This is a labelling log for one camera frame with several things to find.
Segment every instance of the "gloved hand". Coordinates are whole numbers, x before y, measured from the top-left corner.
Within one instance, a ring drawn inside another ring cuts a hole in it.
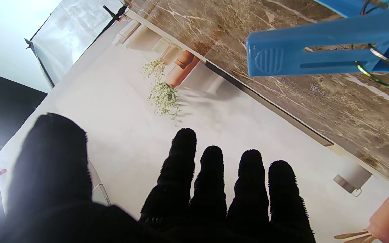
[[[190,200],[195,153],[195,132],[181,129],[172,141],[139,222],[183,242],[206,238],[315,242],[295,174],[288,163],[275,161],[269,169],[270,221],[265,169],[259,151],[248,150],[241,157],[229,212],[224,193],[223,155],[217,146],[205,149]]]

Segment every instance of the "finger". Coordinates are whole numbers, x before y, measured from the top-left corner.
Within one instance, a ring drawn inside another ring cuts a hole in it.
[[[223,154],[219,147],[210,146],[201,157],[201,171],[194,183],[194,196],[190,201],[190,215],[211,220],[226,220],[224,194]]]
[[[291,166],[282,160],[273,162],[268,171],[268,181],[271,223],[311,233],[306,206]]]
[[[66,117],[41,115],[14,166],[8,211],[91,201],[86,140],[85,131]]]
[[[230,225],[247,230],[266,227],[268,196],[265,169],[259,151],[248,150],[242,155],[234,191],[235,198],[227,215]]]
[[[179,216],[188,212],[190,188],[195,172],[196,134],[180,129],[172,140],[169,156],[142,207],[140,221]]]

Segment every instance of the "marble surface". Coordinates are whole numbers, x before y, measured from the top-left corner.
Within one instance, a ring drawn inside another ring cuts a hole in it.
[[[136,13],[389,178],[389,89],[362,74],[247,75],[258,30],[341,18],[312,0],[134,0]],[[389,81],[389,74],[381,77]]]

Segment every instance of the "green plant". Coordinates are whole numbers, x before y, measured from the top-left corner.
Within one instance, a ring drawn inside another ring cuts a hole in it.
[[[147,63],[142,68],[142,73],[146,74],[148,78],[154,76],[156,82],[161,82],[165,75],[166,64],[163,59],[159,58],[155,61]]]
[[[148,96],[148,100],[152,100],[151,105],[156,106],[156,111],[154,114],[169,115],[171,120],[176,120],[179,109],[178,91],[173,89],[170,85],[165,82],[157,82],[151,94]]]

